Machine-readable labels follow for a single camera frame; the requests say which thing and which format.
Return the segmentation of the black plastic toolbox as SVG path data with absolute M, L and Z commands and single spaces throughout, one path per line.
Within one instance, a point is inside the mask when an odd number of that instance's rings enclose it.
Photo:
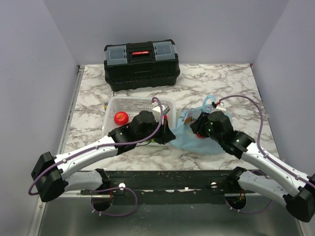
M 112 91 L 173 86 L 180 75 L 176 45 L 171 39 L 107 45 L 104 70 Z

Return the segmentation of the light blue plastic bag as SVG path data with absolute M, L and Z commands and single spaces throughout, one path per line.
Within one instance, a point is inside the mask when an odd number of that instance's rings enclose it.
M 194 134 L 189 125 L 196 121 L 202 112 L 212 112 L 214 108 L 211 102 L 216 101 L 213 95 L 207 95 L 201 107 L 182 108 L 177 113 L 176 127 L 171 128 L 176 139 L 170 142 L 171 145 L 186 151 L 196 152 L 204 155 L 216 155 L 224 153 L 221 146 L 211 138 L 200 138 Z

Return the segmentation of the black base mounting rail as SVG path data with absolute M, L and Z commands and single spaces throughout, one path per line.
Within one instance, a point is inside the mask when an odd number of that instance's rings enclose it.
M 236 181 L 242 168 L 235 171 L 102 171 L 103 184 L 97 192 L 87 188 L 98 207 L 114 205 L 181 205 L 230 203 L 243 209 L 252 191 L 244 191 Z

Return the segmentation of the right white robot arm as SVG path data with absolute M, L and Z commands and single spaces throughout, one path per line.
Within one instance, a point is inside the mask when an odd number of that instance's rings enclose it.
M 301 172 L 258 146 L 258 142 L 244 132 L 233 128 L 222 111 L 202 112 L 190 124 L 194 134 L 211 138 L 228 154 L 246 161 L 270 178 L 256 177 L 250 171 L 239 169 L 226 181 L 233 193 L 241 189 L 253 191 L 285 206 L 302 222 L 310 222 L 315 214 L 315 177 Z

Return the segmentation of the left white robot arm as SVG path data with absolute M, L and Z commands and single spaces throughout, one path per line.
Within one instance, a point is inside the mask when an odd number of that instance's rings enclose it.
M 167 120 L 156 120 L 152 112 L 141 111 L 131 122 L 114 128 L 90 145 L 55 156 L 49 151 L 41 154 L 31 172 L 33 182 L 28 194 L 39 195 L 42 202 L 52 201 L 66 191 L 69 178 L 81 169 L 128 152 L 147 140 L 164 145 L 174 139 Z

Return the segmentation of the white plastic basket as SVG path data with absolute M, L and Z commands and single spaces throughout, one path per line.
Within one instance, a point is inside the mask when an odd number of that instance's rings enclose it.
M 167 113 L 169 128 L 176 127 L 176 107 L 175 103 L 171 99 L 160 98 L 162 105 L 167 105 L 170 111 Z M 114 122 L 114 116 L 118 112 L 126 112 L 131 121 L 134 116 L 141 111 L 151 111 L 157 103 L 152 104 L 151 98 L 145 97 L 127 97 L 127 96 L 115 96 L 112 97 L 107 105 L 105 111 L 105 117 L 102 126 L 102 136 L 106 136 L 114 128 L 119 127 Z

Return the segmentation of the red fake apple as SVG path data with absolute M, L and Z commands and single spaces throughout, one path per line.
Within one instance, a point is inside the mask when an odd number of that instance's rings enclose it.
M 114 122 L 116 125 L 123 126 L 126 125 L 129 121 L 129 116 L 126 112 L 117 112 L 114 115 Z

